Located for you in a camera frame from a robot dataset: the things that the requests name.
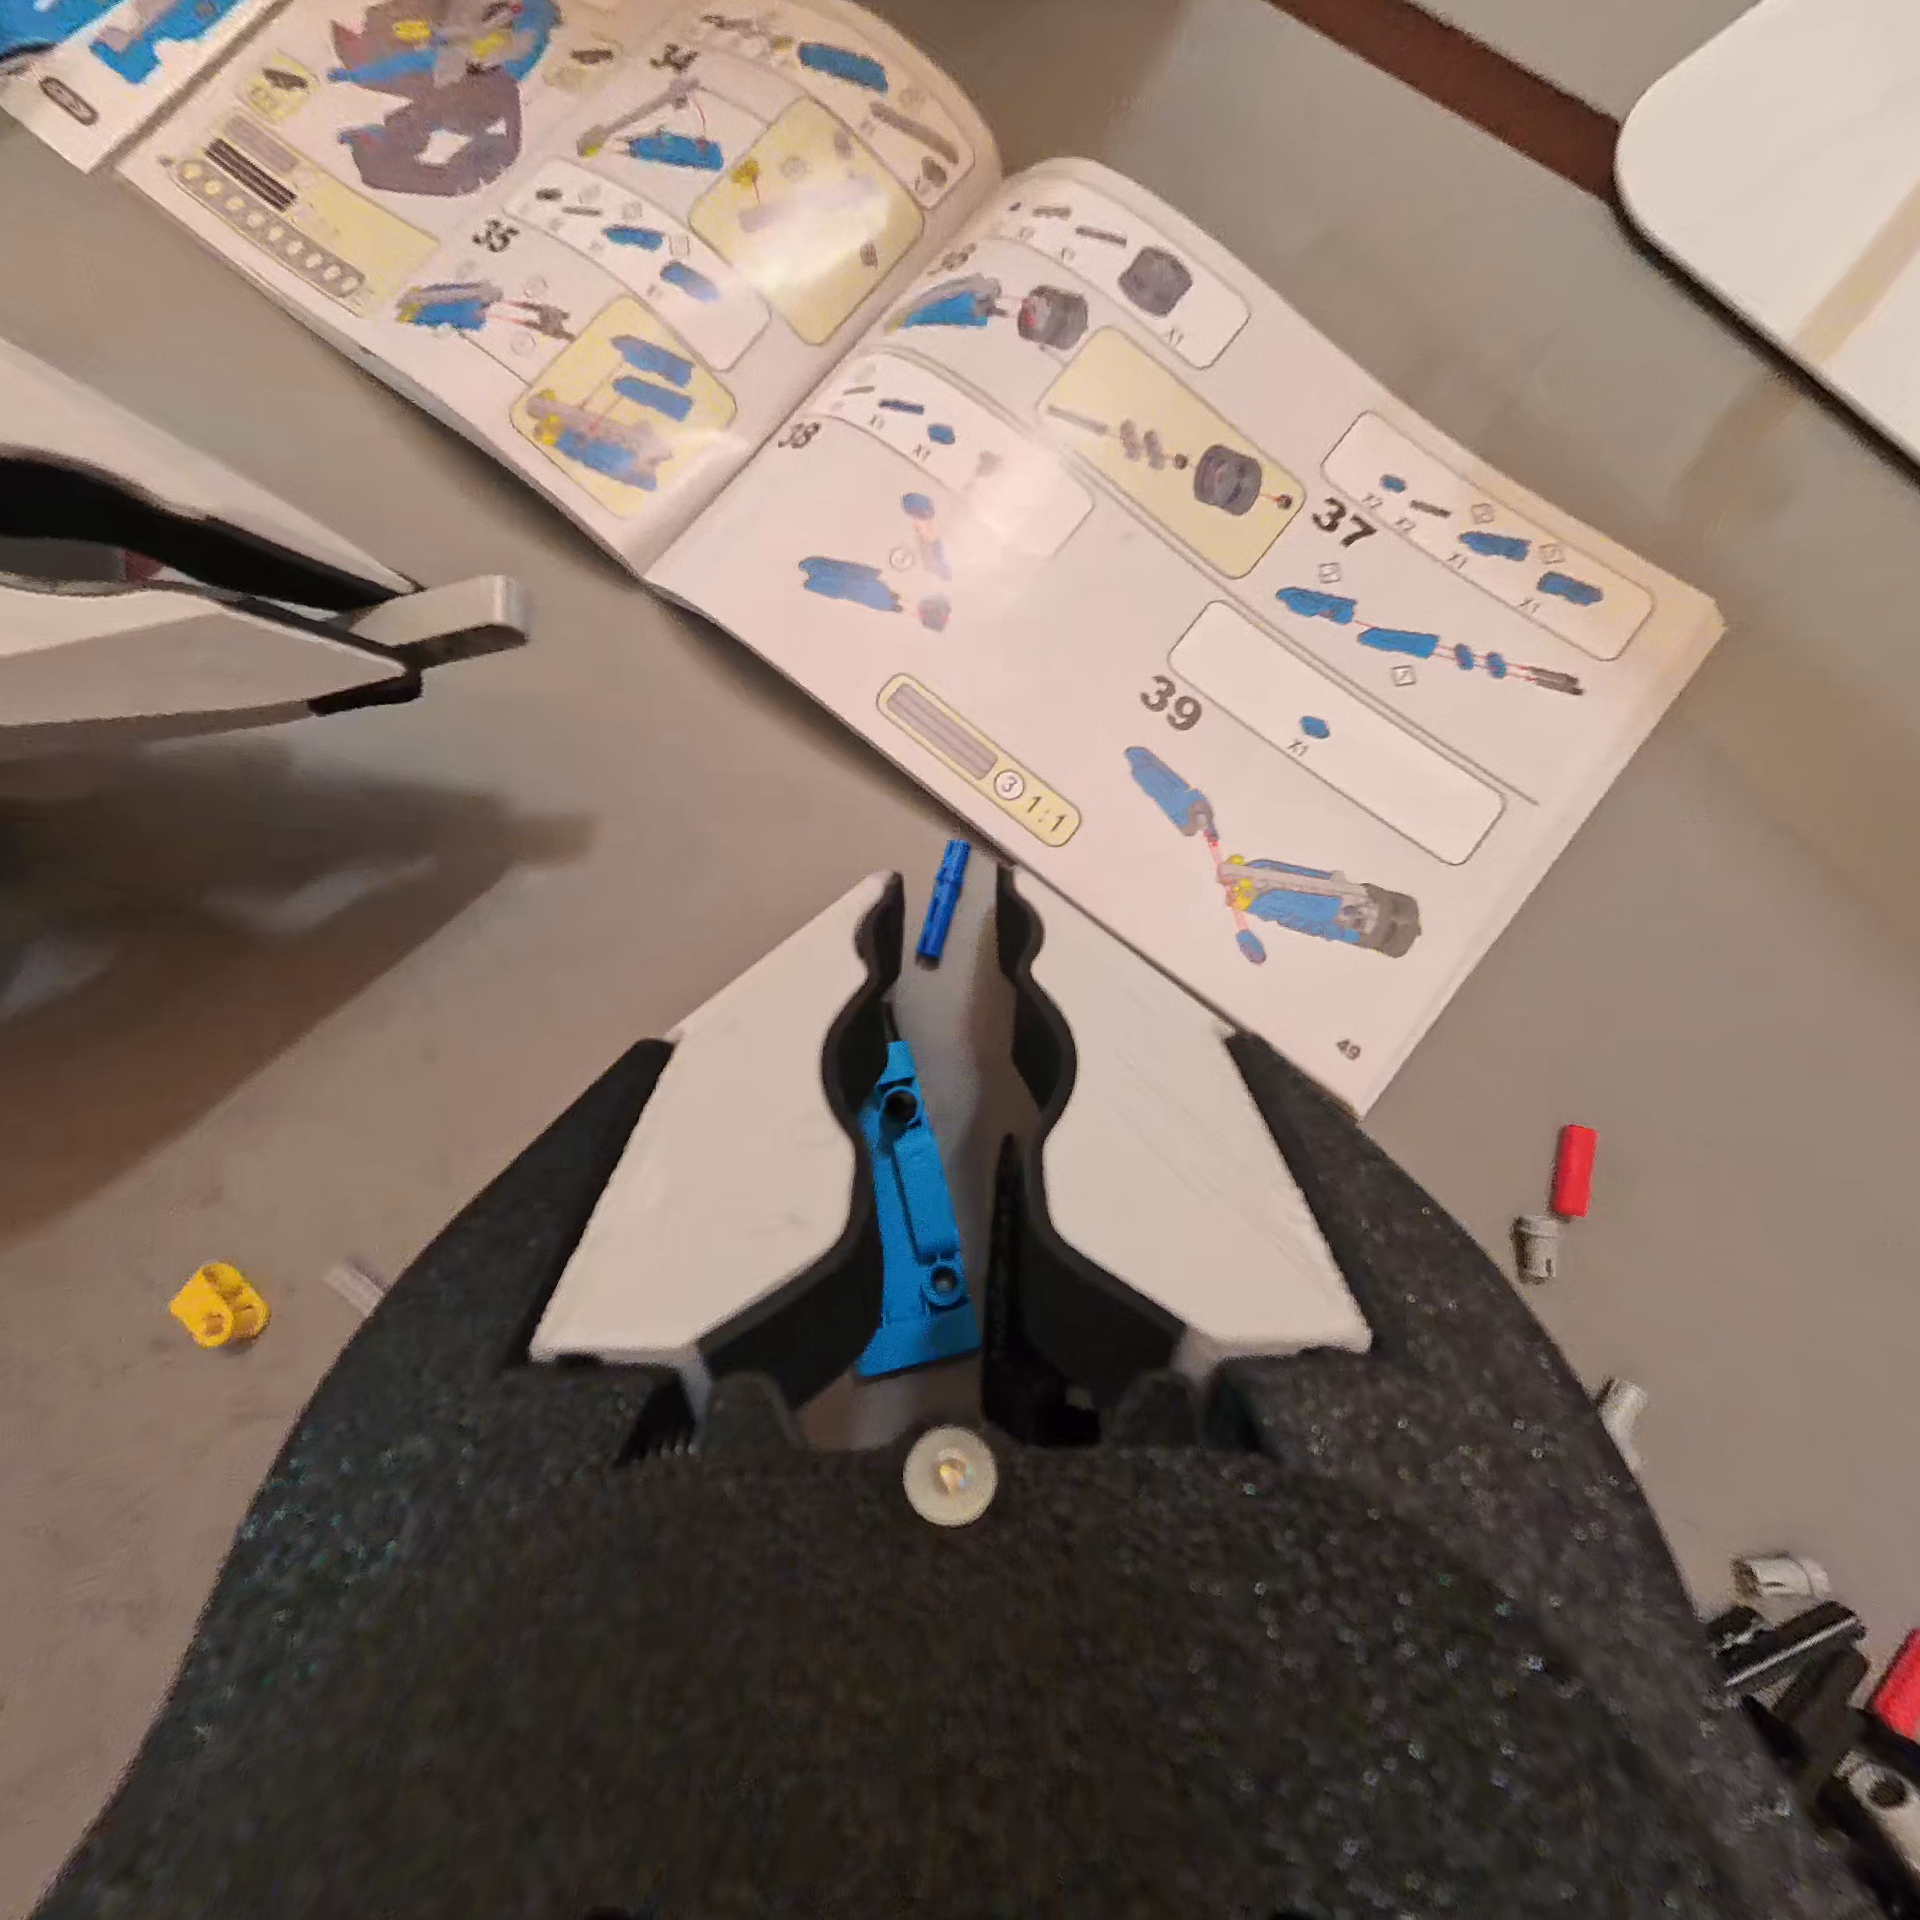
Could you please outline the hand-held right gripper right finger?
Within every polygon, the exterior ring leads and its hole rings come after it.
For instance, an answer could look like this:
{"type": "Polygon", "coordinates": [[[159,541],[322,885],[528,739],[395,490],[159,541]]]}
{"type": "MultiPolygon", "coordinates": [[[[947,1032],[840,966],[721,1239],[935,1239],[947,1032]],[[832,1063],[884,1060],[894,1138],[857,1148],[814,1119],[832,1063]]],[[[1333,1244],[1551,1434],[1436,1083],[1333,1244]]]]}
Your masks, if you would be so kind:
{"type": "Polygon", "coordinates": [[[1238,1069],[1241,1032],[1026,868],[997,959],[1039,1110],[1018,1148],[1014,1318],[1091,1406],[1227,1361],[1365,1356],[1371,1328],[1238,1069]]]}

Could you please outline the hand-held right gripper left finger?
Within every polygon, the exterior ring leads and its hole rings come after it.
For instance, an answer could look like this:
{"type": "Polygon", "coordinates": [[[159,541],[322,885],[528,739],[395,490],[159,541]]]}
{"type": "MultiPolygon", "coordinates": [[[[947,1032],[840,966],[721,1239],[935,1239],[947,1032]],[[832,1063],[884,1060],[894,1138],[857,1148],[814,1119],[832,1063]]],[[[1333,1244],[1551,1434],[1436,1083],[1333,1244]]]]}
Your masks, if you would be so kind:
{"type": "Polygon", "coordinates": [[[689,1405],[759,1370],[802,1405],[883,1310],[858,1105],[884,1063],[901,876],[865,876],[668,1034],[528,1342],[663,1369],[689,1405]]]}

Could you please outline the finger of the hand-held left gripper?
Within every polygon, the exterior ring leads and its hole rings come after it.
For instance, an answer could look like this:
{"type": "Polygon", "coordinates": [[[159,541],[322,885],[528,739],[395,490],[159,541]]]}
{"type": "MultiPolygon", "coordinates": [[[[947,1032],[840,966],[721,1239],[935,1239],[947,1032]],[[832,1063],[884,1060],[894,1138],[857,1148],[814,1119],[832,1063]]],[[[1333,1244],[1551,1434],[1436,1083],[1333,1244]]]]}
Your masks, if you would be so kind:
{"type": "Polygon", "coordinates": [[[420,591],[348,610],[162,583],[3,576],[3,735],[202,735],[413,698],[390,646],[420,591]]]}
{"type": "Polygon", "coordinates": [[[3,555],[114,547],[198,588],[369,610],[418,582],[235,467],[3,342],[3,555]]]}

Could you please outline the blue block piece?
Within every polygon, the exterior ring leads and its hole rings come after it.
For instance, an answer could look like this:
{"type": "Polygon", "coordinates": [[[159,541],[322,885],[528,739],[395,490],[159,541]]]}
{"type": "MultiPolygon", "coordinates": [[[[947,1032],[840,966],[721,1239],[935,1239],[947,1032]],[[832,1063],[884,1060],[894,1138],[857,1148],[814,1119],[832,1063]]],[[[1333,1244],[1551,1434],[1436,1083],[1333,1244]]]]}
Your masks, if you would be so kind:
{"type": "Polygon", "coordinates": [[[884,1025],[884,1053],[858,1107],[883,1244],[877,1326],[857,1359],[858,1381],[898,1379],[979,1347],[962,1239],[913,1049],[884,1025]]]}

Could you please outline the grey beam piece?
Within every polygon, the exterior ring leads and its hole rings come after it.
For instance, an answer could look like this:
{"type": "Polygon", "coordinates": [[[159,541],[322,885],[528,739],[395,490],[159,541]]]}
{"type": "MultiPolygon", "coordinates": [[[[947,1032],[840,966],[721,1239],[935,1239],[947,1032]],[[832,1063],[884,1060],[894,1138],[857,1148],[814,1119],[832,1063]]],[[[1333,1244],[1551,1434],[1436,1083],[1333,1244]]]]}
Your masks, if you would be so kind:
{"type": "Polygon", "coordinates": [[[418,673],[528,643],[528,601],[507,576],[395,594],[348,618],[345,632],[418,673]]]}

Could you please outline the blue pin piece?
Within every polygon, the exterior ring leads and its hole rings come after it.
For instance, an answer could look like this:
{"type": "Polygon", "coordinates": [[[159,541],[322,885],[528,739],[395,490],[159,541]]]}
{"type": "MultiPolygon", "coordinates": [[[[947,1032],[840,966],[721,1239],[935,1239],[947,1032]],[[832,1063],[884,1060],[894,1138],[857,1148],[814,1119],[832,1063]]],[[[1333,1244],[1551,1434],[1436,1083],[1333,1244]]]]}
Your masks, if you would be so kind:
{"type": "Polygon", "coordinates": [[[954,930],[958,904],[962,898],[965,868],[974,860],[974,844],[962,835],[947,840],[942,865],[930,883],[930,898],[923,907],[913,966],[930,974],[944,964],[944,950],[954,930]]]}

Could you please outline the pile of building block pieces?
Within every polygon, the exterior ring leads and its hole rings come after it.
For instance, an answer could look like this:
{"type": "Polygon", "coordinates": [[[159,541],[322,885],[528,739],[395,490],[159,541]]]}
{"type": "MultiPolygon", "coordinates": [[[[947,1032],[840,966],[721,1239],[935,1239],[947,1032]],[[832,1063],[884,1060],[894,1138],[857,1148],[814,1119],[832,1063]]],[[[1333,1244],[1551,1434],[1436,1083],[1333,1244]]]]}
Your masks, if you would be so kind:
{"type": "Polygon", "coordinates": [[[1706,1839],[1730,1918],[1917,1918],[1917,1738],[1866,1705],[1861,1622],[1834,1600],[1695,1612],[1621,1443],[1565,1369],[1543,1376],[1531,1474],[1541,1612],[1706,1839]]]}

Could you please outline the grey desk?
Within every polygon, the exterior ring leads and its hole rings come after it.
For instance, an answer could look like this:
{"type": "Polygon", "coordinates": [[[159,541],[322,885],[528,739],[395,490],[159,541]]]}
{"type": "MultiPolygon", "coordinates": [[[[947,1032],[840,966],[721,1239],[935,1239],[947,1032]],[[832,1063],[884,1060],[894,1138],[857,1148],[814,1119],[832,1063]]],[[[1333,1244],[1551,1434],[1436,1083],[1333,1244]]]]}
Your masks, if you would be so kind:
{"type": "MultiPolygon", "coordinates": [[[[1917,1627],[1917,478],[1621,224],[1635,99],[1738,3],[877,3],[1018,171],[1093,157],[1726,636],[1371,1110],[1646,1389],[1702,1607],[1811,1556],[1917,1627]]],[[[139,1746],[253,1491],[408,1260],[605,1072],[947,816],[109,177],[3,130],[3,335],[525,652],[3,806],[3,1918],[139,1746]],[[207,1260],[263,1297],[198,1347],[207,1260]]]]}

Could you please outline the blue white printed sheet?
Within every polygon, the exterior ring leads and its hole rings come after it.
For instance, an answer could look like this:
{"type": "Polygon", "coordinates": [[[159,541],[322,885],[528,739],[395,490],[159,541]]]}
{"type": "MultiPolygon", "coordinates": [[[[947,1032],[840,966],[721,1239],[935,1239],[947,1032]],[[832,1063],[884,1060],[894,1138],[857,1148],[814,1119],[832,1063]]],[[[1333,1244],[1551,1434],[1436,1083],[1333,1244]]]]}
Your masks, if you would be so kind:
{"type": "Polygon", "coordinates": [[[95,172],[281,3],[3,3],[3,128],[95,172]]]}

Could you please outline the small yellow connector piece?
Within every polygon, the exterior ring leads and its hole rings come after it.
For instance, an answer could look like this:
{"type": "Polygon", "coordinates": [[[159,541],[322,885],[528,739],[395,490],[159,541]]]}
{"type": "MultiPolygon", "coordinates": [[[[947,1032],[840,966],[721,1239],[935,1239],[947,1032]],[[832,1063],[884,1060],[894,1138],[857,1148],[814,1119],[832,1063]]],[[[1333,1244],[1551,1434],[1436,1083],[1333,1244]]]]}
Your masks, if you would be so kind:
{"type": "Polygon", "coordinates": [[[249,1345],[271,1323],[263,1297],[229,1260],[198,1265],[165,1311],[198,1347],[249,1345]]]}

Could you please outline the instruction booklet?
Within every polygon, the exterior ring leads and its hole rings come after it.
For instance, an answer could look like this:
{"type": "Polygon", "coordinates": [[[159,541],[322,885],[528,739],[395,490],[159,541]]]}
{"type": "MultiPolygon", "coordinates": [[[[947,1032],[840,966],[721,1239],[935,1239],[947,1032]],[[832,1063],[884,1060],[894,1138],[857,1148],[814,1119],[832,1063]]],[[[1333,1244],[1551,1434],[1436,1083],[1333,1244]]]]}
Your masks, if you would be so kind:
{"type": "Polygon", "coordinates": [[[852,3],[281,3],[116,172],[1358,1114],[1724,630],[852,3]]]}

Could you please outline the white laptop stand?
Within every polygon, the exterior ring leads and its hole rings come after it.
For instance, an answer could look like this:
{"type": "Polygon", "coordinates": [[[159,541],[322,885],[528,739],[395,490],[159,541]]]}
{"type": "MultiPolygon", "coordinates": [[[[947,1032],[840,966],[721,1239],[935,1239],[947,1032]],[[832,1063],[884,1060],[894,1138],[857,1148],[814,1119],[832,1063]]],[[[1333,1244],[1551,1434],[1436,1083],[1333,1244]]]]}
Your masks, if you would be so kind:
{"type": "Polygon", "coordinates": [[[1631,224],[1917,458],[1917,3],[1758,3],[1634,104],[1631,224]]]}

